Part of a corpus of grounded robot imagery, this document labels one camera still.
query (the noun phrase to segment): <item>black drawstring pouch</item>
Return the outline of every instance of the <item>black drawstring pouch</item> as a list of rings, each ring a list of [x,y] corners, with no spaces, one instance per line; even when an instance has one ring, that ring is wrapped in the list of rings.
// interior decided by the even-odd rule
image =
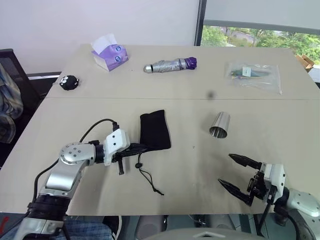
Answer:
[[[154,187],[152,176],[149,172],[142,169],[143,164],[140,163],[142,153],[164,150],[171,148],[170,136],[166,124],[165,110],[158,110],[152,113],[145,113],[140,116],[140,144],[146,146],[146,150],[138,155],[138,163],[135,165],[140,173],[147,179],[152,186],[154,192],[164,195]]]

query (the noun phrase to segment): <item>cardboard box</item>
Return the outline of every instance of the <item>cardboard box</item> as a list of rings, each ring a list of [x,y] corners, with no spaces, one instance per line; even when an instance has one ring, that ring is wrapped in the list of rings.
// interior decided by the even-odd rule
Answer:
[[[304,69],[306,70],[307,73],[315,65],[314,61],[312,61],[306,55],[302,55],[302,56],[297,55],[297,56],[295,56],[295,58],[301,63],[301,65],[304,67]]]

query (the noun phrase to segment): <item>black cable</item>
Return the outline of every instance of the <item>black cable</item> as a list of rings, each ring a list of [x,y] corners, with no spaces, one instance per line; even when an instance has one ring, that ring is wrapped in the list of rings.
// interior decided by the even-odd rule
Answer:
[[[295,239],[296,240],[300,240],[300,230],[299,230],[299,228],[298,228],[298,225],[297,225],[297,223],[296,223],[296,221],[293,219],[293,217],[292,216],[290,216],[289,214],[288,214],[288,219],[290,219],[290,221],[292,222],[292,224],[293,224],[293,226],[294,226],[294,229],[295,229]]]
[[[142,163],[140,163],[141,154],[143,154],[143,152],[139,153],[139,155],[138,155],[138,163],[136,164],[136,166],[138,166],[139,172],[149,182],[149,184],[151,185],[151,187],[152,187],[154,192],[160,194],[161,196],[164,196],[164,194],[161,191],[159,191],[158,189],[155,188],[151,174],[149,172],[141,169],[141,167],[142,167]]]
[[[261,229],[262,229],[262,227],[263,227],[263,225],[264,225],[264,222],[265,222],[265,220],[266,220],[267,214],[269,213],[270,207],[271,207],[271,201],[268,202],[268,204],[266,205],[266,207],[265,207],[265,209],[264,209],[264,212],[263,212],[263,214],[262,214],[262,217],[261,217],[261,219],[260,219],[258,228],[257,228],[257,230],[256,230],[256,234],[257,234],[258,236],[265,237],[265,236],[263,236],[263,234],[261,233]]]
[[[65,236],[65,239],[66,240],[71,240],[69,232],[68,232],[67,227],[66,227],[65,224],[63,224],[63,226],[62,226],[62,231],[63,231],[63,234]]]
[[[58,163],[59,159],[57,159],[51,166],[47,167],[45,170],[43,170],[42,172],[40,172],[34,179],[34,184],[33,184],[33,198],[32,198],[32,203],[35,202],[35,200],[37,199],[37,195],[38,195],[38,180],[41,177],[42,174],[44,174],[45,172],[49,171],[50,169],[52,169],[57,163]]]
[[[82,141],[85,139],[85,137],[88,135],[88,133],[99,123],[105,122],[105,121],[109,121],[112,122],[112,130],[115,131],[119,128],[119,125],[117,124],[116,121],[109,119],[109,118],[105,118],[105,119],[101,119],[100,121],[97,121],[95,124],[93,124],[88,131],[85,132],[85,134],[81,137],[80,139],[80,143],[82,143]],[[42,172],[40,172],[34,179],[34,183],[33,183],[33,198],[32,198],[32,203],[34,203],[37,199],[37,195],[38,195],[38,181],[39,178],[41,177],[42,174],[44,174],[45,172],[49,171],[50,169],[52,169],[57,163],[58,163],[59,159],[57,159],[51,166],[47,167],[45,170],[43,170]],[[7,231],[5,231],[0,238],[2,238],[5,234],[7,234],[11,229],[15,228],[19,223],[21,223],[21,221],[26,218],[29,215],[29,211],[27,211],[12,227],[10,227]],[[64,227],[62,227],[62,230],[64,232],[65,238],[67,240],[70,240],[70,236],[68,234],[67,229]]]
[[[101,119],[100,121],[97,121],[95,124],[93,124],[88,131],[85,132],[85,134],[82,136],[82,138],[80,139],[80,143],[82,143],[82,141],[85,139],[85,137],[88,135],[88,133],[95,127],[97,126],[99,123],[105,122],[105,121],[109,121],[112,122],[113,125],[113,131],[117,130],[119,128],[119,125],[117,124],[116,121],[110,119],[110,118],[105,118],[105,119]]]

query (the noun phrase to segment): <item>purple umbrella handle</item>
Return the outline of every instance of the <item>purple umbrella handle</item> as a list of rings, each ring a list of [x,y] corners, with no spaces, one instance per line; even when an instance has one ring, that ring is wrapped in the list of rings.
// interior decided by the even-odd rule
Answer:
[[[185,58],[186,69],[195,69],[197,67],[197,59],[193,56]]]

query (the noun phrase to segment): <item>plastic bag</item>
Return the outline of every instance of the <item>plastic bag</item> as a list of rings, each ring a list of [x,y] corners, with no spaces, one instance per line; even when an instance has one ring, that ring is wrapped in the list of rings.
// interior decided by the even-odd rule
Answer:
[[[277,65],[229,62],[226,65],[225,77],[235,86],[256,87],[282,94]]]

